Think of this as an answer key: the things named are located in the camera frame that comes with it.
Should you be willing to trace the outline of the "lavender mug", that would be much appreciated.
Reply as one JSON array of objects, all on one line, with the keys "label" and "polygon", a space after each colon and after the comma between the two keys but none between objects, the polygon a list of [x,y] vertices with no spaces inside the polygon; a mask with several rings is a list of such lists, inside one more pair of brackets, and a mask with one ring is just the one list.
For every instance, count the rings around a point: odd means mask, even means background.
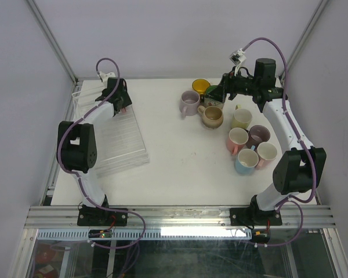
[{"label": "lavender mug", "polygon": [[184,119],[187,116],[194,116],[198,113],[200,95],[195,91],[183,92],[180,98],[179,110]]}]

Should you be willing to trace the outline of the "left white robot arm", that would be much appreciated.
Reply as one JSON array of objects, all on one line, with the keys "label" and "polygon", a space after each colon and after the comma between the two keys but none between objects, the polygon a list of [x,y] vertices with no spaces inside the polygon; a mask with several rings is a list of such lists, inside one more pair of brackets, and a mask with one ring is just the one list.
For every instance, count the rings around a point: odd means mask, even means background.
[{"label": "left white robot arm", "polygon": [[91,210],[89,217],[98,225],[108,222],[110,209],[93,170],[97,161],[95,127],[131,104],[126,80],[108,78],[101,95],[84,116],[76,121],[62,121],[58,126],[57,162],[75,178],[83,197],[82,207]]}]

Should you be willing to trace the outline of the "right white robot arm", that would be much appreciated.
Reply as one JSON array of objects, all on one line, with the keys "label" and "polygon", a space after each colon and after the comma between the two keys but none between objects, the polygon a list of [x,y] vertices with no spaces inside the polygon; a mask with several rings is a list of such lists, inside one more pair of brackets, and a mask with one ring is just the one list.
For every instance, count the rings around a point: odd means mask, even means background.
[{"label": "right white robot arm", "polygon": [[272,125],[282,150],[282,158],[273,170],[272,184],[253,196],[248,207],[231,213],[231,221],[245,226],[268,221],[281,225],[276,217],[284,203],[293,200],[308,203],[315,197],[327,154],[304,136],[292,114],[286,89],[276,86],[275,60],[259,58],[254,74],[242,76],[240,69],[246,58],[234,54],[230,59],[234,67],[223,74],[211,95],[222,101],[233,100],[238,94],[251,96]]}]

